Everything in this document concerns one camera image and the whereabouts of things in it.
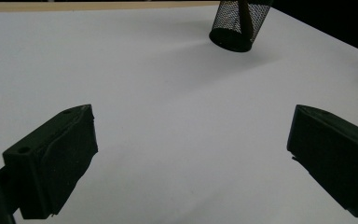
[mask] black mesh cylinder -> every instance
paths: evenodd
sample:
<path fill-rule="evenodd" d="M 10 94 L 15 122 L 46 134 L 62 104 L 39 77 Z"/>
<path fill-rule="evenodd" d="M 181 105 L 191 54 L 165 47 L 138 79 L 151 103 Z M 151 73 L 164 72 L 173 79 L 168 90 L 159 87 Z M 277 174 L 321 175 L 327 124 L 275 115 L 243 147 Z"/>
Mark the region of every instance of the black mesh cylinder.
<path fill-rule="evenodd" d="M 272 1 L 221 1 L 209 37 L 223 49 L 250 50 Z"/>

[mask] metal mesh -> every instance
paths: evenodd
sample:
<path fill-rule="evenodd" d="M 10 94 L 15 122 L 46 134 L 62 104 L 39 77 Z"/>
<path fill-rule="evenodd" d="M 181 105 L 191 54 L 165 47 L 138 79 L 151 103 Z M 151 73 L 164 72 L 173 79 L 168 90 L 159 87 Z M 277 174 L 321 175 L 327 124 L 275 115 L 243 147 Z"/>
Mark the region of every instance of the metal mesh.
<path fill-rule="evenodd" d="M 221 1 L 212 29 L 228 29 L 252 43 L 266 18 L 273 0 Z"/>

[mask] mesh pencil holder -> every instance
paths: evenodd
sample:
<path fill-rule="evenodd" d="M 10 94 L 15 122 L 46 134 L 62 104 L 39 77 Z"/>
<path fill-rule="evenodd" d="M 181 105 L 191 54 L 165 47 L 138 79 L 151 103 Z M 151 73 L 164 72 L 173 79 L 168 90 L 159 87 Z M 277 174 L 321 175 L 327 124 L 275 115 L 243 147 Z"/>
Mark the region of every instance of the mesh pencil holder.
<path fill-rule="evenodd" d="M 269 13 L 272 1 L 221 1 L 209 37 L 223 49 L 249 51 Z"/>

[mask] white tabletop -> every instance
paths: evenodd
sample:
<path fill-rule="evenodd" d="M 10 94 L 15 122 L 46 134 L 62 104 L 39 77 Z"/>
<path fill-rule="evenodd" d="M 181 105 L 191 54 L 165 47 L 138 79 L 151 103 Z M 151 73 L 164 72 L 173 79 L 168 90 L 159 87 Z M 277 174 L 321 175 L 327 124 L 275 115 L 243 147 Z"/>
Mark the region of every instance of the white tabletop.
<path fill-rule="evenodd" d="M 18 224 L 358 223 L 286 151 L 297 104 L 358 125 L 358 49 L 272 9 L 230 52 L 216 10 L 0 13 L 0 168 L 76 105 L 100 150 L 57 216 Z"/>

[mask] mesh cup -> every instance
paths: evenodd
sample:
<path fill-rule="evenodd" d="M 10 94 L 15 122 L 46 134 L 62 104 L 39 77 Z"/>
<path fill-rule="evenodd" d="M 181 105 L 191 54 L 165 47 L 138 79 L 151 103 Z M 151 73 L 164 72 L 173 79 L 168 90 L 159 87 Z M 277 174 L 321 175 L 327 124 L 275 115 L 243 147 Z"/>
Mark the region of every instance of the mesh cup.
<path fill-rule="evenodd" d="M 221 1 L 209 37 L 223 49 L 249 51 L 269 13 L 272 1 Z"/>

